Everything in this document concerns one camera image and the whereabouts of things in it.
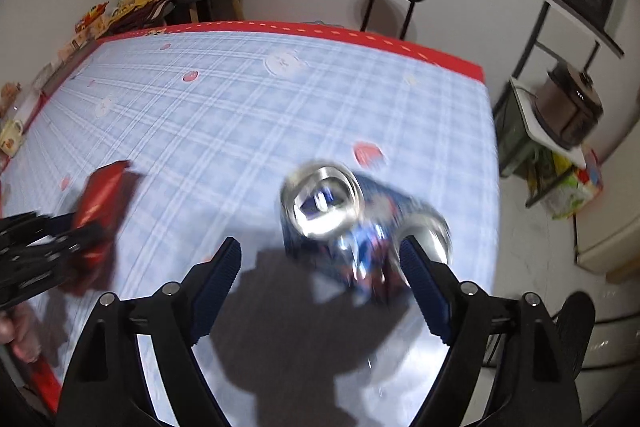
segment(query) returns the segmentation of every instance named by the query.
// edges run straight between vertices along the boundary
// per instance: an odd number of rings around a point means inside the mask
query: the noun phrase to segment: soda can
[[[388,299],[406,287],[399,248],[408,235],[430,259],[449,262],[449,227],[432,206],[343,165],[302,166],[280,203],[287,254],[367,295]]]

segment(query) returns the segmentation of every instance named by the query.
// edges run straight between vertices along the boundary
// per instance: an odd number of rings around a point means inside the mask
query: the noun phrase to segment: floor
[[[610,285],[604,276],[574,264],[574,229],[571,220],[554,221],[542,204],[525,208],[527,186],[511,177],[500,181],[500,252],[494,295],[519,297],[538,293],[549,314],[555,314],[574,291],[586,291],[595,304],[596,321],[640,310],[640,280]],[[596,325],[583,367],[610,365],[638,354],[640,318]],[[576,380],[583,418],[590,417],[610,398],[630,367],[587,370]],[[465,422],[482,416],[494,377],[483,369]]]

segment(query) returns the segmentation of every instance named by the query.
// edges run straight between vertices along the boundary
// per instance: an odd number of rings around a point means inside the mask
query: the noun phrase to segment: plaid tablecloth
[[[490,291],[497,256],[495,137],[484,85],[356,44],[258,32],[183,32],[103,44],[58,89],[2,174],[4,215],[69,209],[96,168],[142,174],[117,241],[113,291],[181,280],[227,235],[242,272],[194,348],[233,425],[408,425],[446,349],[415,304],[354,302],[282,254],[278,189],[312,158],[363,170],[447,219],[452,269]],[[99,293],[33,299],[63,378]],[[172,411],[140,339],[159,417]]]

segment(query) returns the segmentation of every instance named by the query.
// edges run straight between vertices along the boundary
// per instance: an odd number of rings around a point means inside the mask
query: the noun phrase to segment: screw
[[[168,282],[167,284],[162,286],[162,293],[164,293],[165,295],[173,295],[175,293],[178,293],[179,289],[180,285],[177,282]]]
[[[531,306],[537,306],[538,304],[540,304],[540,297],[533,292],[525,293],[524,299],[526,303]]]
[[[475,295],[478,293],[478,285],[471,281],[460,283],[460,290],[466,295]]]
[[[103,306],[108,306],[115,299],[116,299],[116,296],[113,293],[111,292],[105,293],[102,295],[102,297],[100,297],[100,304],[102,304]]]

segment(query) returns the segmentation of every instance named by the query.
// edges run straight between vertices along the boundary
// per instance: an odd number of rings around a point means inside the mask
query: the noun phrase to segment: silver can top
[[[399,255],[400,243],[409,235],[415,237],[429,259],[437,263],[449,264],[451,256],[449,226],[444,217],[435,210],[402,216],[402,221],[393,235],[396,255]]]
[[[285,179],[280,204],[284,216],[300,234],[323,240],[340,235],[358,221],[364,197],[347,167],[312,162]]]

